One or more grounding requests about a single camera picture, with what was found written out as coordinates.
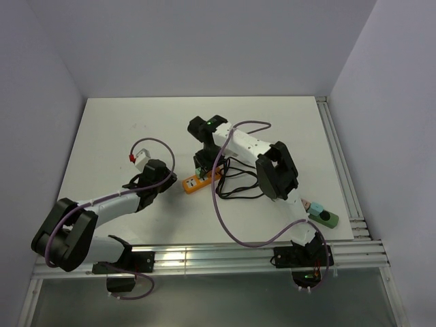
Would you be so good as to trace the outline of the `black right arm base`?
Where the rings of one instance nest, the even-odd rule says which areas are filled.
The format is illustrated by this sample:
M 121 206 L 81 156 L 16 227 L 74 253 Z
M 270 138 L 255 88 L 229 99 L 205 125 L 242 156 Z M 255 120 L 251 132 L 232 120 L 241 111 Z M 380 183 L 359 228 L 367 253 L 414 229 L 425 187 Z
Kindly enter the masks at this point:
M 291 246 L 274 247 L 274 256 L 270 263 L 275 268 L 305 268 L 304 271 L 292 273 L 292 278 L 299 287 L 314 287 L 322 280 L 321 267 L 334 265 L 330 246 L 328 255 L 319 235 L 316 234 L 310 243 L 302 246 L 292 242 Z

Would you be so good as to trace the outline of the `pink and brown plug adapter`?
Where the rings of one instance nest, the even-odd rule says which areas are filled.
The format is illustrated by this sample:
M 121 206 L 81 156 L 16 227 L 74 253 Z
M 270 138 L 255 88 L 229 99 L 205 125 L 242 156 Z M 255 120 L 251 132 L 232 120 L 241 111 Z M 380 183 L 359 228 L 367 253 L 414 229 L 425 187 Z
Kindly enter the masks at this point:
M 301 199 L 302 205 L 306 211 L 309 210 L 311 203 L 305 199 Z

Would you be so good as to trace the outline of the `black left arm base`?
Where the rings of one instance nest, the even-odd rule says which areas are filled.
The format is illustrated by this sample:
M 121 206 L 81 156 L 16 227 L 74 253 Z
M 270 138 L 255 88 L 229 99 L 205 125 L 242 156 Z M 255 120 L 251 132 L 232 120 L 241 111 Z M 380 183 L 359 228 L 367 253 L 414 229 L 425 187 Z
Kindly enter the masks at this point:
M 132 251 L 115 263 L 98 262 L 93 265 L 94 275 L 106 275 L 106 289 L 115 294 L 129 293 L 140 275 L 151 273 L 155 263 L 154 251 Z

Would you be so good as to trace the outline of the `orange power strip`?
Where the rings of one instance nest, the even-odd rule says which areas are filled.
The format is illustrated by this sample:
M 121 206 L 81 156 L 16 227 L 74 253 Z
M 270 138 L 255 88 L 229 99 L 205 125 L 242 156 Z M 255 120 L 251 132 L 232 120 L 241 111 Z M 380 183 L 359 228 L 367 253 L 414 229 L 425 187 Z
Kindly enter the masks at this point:
M 206 186 L 209 186 L 211 182 L 212 182 L 212 173 L 209 172 L 201 178 L 197 177 L 196 175 L 193 175 L 189 178 L 182 180 L 181 184 L 186 194 L 192 194 L 198 190 L 205 188 Z

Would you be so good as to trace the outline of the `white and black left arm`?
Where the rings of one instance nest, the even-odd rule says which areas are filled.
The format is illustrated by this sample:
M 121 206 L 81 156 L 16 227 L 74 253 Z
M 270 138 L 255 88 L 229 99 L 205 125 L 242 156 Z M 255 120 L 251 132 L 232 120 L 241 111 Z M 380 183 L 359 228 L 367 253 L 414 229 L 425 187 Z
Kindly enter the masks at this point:
M 159 159 L 150 159 L 117 193 L 96 200 L 58 200 L 31 241 L 31 249 L 47 265 L 71 272 L 84 263 L 109 264 L 125 272 L 133 263 L 132 248 L 115 235 L 97 237 L 95 230 L 118 217 L 138 213 L 177 181 L 176 174 Z

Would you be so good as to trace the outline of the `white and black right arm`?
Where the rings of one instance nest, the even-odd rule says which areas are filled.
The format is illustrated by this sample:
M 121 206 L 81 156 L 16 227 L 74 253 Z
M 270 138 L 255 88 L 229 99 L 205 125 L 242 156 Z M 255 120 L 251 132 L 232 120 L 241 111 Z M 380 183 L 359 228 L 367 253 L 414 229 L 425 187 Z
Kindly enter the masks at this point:
M 255 249 L 273 243 L 292 227 L 306 223 L 314 229 L 314 234 L 308 241 L 304 240 L 292 244 L 296 261 L 308 266 L 317 259 L 318 251 L 323 249 L 325 267 L 328 268 L 332 255 L 320 229 L 310 221 L 309 213 L 304 208 L 298 193 L 298 171 L 286 145 L 280 141 L 272 144 L 258 140 L 250 133 L 238 129 L 238 126 L 244 124 L 263 124 L 266 128 L 270 127 L 270 123 L 261 121 L 243 121 L 233 125 L 219 115 L 215 115 L 207 121 L 197 116 L 189 122 L 187 127 L 187 131 L 203 144 L 203 149 L 193 157 L 194 163 L 196 168 L 200 170 L 201 177 L 211 173 L 213 206 L 221 227 L 235 243 Z M 215 170 L 219 164 L 225 162 L 223 152 L 226 149 L 253 164 L 256 169 L 258 185 L 263 194 L 273 201 L 282 201 L 287 204 L 291 216 L 295 218 L 293 222 L 266 242 L 244 243 L 238 240 L 222 219 L 216 199 Z

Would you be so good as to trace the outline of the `light blue plug adapter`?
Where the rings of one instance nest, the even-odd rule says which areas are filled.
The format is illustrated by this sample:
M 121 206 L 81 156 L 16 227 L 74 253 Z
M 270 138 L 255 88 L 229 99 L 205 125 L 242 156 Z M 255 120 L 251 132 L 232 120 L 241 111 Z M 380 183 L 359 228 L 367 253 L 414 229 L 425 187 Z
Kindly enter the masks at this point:
M 318 204 L 317 202 L 311 202 L 309 205 L 309 208 L 307 209 L 307 212 L 310 215 L 313 216 L 319 216 L 324 210 L 324 207 L 321 204 Z

